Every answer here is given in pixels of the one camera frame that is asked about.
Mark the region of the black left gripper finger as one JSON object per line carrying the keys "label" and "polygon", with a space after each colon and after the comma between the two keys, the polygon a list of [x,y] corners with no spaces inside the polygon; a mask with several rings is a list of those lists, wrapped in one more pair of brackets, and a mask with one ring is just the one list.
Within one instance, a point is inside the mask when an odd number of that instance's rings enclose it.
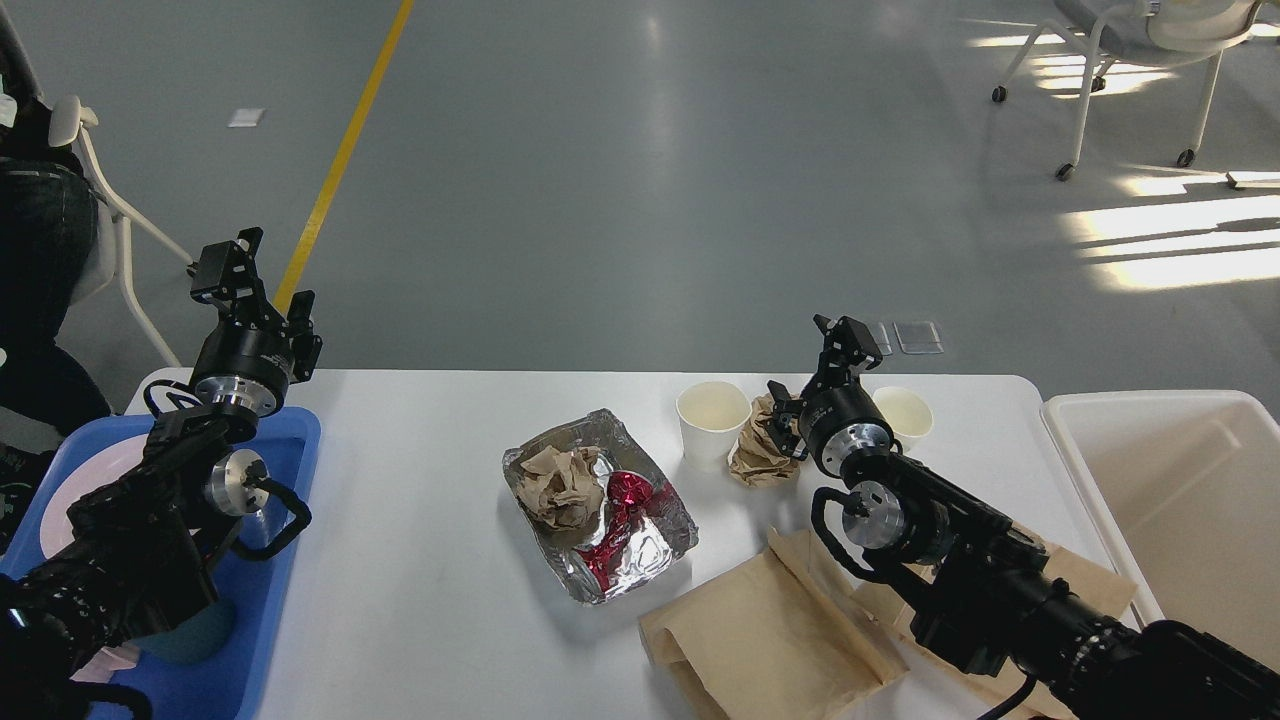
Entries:
{"label": "black left gripper finger", "polygon": [[211,336],[232,331],[261,331],[270,336],[282,333],[282,315],[266,297],[256,268],[262,236],[262,228],[250,227],[234,240],[202,249],[192,273],[189,296],[218,311]]}
{"label": "black left gripper finger", "polygon": [[320,352],[323,351],[323,338],[315,333],[312,319],[315,299],[314,290],[293,293],[288,313],[285,314],[285,337],[289,341],[292,357],[292,383],[302,383],[311,379]]}

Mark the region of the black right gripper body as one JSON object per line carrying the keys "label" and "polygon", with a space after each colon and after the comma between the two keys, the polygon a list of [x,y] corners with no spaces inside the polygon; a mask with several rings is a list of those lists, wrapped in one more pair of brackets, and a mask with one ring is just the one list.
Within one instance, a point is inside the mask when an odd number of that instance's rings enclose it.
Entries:
{"label": "black right gripper body", "polygon": [[801,401],[797,428],[824,475],[838,479],[846,460],[893,448],[893,432],[863,386],[806,388]]}

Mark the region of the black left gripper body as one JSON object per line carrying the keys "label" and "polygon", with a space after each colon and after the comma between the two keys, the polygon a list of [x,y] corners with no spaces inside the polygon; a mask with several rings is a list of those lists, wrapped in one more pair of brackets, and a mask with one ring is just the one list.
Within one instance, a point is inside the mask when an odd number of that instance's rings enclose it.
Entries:
{"label": "black left gripper body", "polygon": [[266,418],[285,405],[293,365],[284,328],[216,325],[204,341],[189,387],[206,404],[236,405]]}

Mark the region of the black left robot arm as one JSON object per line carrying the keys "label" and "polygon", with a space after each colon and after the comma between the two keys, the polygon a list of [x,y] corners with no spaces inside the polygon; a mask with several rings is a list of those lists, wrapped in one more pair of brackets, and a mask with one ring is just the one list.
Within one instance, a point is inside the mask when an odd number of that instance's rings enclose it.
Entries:
{"label": "black left robot arm", "polygon": [[70,505],[65,548],[3,578],[5,719],[86,719],[95,705],[150,719],[142,691],[76,674],[100,650],[175,630],[212,606],[225,553],[268,561],[311,523],[305,501],[244,447],[323,350],[314,292],[294,293],[287,313],[268,299],[261,241],[250,227],[204,247],[189,293],[218,310],[218,324],[182,386],[188,400],[154,413],[134,468]]}

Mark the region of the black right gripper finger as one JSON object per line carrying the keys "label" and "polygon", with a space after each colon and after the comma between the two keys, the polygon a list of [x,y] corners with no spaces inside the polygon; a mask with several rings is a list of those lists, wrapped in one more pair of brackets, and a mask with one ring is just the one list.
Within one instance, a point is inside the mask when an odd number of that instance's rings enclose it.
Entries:
{"label": "black right gripper finger", "polygon": [[771,418],[765,424],[765,432],[771,437],[777,454],[782,457],[803,461],[806,459],[806,446],[804,438],[794,429],[800,414],[806,404],[803,398],[794,397],[788,388],[777,380],[768,380],[765,384],[769,397],[773,401]]}
{"label": "black right gripper finger", "polygon": [[884,354],[869,327],[850,316],[838,320],[814,315],[813,322],[823,337],[812,391],[822,392],[858,386],[864,372],[878,368]]}

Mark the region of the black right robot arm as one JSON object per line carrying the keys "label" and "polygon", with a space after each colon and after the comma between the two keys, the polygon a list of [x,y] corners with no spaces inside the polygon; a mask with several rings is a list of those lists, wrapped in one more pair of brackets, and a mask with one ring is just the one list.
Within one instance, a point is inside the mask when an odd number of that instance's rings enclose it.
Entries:
{"label": "black right robot arm", "polygon": [[855,578],[913,610],[910,632],[961,673],[1024,682],[998,719],[1043,685],[1079,719],[1275,719],[1277,674],[1174,620],[1133,630],[1044,574],[1044,544],[1010,516],[909,457],[861,384],[882,363],[869,328],[814,315],[823,346],[799,396],[768,383],[777,450],[841,482],[812,498],[812,529]]}

